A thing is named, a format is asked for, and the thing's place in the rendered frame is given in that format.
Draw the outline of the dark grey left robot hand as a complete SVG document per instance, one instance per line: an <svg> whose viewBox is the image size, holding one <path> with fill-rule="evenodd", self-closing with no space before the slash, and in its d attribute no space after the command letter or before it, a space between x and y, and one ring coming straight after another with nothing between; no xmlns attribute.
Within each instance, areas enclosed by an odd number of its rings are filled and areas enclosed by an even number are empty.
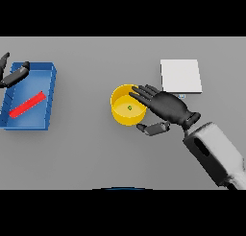
<svg viewBox="0 0 246 236"><path fill-rule="evenodd" d="M10 75L4 76L4 71L9 57L10 53L7 52L0 58L0 88L11 88L24 80L30 72L30 62L25 61L19 68L10 73Z"/></svg>

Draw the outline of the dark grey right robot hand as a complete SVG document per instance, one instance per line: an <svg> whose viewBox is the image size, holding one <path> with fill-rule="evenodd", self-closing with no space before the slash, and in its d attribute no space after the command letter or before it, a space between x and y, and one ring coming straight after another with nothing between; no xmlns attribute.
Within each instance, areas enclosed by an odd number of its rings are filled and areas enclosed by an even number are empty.
<svg viewBox="0 0 246 236"><path fill-rule="evenodd" d="M162 119L162 122L150 126L136 125L148 136L168 132L172 124L180 126L183 131L188 131L201 118L199 112L190 111L181 99L166 91L159 91L152 85L133 86L132 90L134 92L129 93L132 98L147 106Z"/></svg>

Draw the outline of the yellow bowl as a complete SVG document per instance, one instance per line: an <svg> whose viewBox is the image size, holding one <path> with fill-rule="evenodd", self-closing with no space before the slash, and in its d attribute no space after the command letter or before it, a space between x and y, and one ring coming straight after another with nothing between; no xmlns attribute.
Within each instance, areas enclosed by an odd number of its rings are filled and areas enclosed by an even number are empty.
<svg viewBox="0 0 246 236"><path fill-rule="evenodd" d="M146 113L146 106L129 95L132 84L122 84L115 88L111 94L111 114L114 120L124 126L133 126L140 123Z"/></svg>

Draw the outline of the red beaker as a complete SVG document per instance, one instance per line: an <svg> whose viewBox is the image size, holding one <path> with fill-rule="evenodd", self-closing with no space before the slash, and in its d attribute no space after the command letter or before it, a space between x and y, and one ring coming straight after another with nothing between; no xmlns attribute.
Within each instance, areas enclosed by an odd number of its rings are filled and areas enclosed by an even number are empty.
<svg viewBox="0 0 246 236"><path fill-rule="evenodd" d="M37 104L39 104L40 102L42 102L45 99L46 99L46 95L43 93L43 91L39 91L38 94L36 94L32 98L26 100L25 102L23 102L19 106L16 106L15 108L13 108L9 112L9 115L11 118L14 119L14 118L22 115L26 111L28 111L30 108L36 106Z"/></svg>

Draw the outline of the pale square metallic scale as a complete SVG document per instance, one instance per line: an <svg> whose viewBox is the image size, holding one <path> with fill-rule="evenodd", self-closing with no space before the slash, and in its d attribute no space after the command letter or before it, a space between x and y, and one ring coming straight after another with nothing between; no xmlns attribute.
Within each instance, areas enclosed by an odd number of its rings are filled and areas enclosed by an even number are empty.
<svg viewBox="0 0 246 236"><path fill-rule="evenodd" d="M201 94L202 83L197 59L162 59L161 85L173 94Z"/></svg>

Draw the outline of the blue tray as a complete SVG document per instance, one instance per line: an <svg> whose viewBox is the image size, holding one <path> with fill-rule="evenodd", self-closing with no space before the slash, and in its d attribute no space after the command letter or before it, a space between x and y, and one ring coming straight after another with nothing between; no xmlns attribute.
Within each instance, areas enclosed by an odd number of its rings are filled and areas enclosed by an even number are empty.
<svg viewBox="0 0 246 236"><path fill-rule="evenodd" d="M0 107L0 129L48 130L57 70L53 62L31 62L29 76L5 89ZM10 111L42 92L45 98L35 106L12 118Z"/></svg>

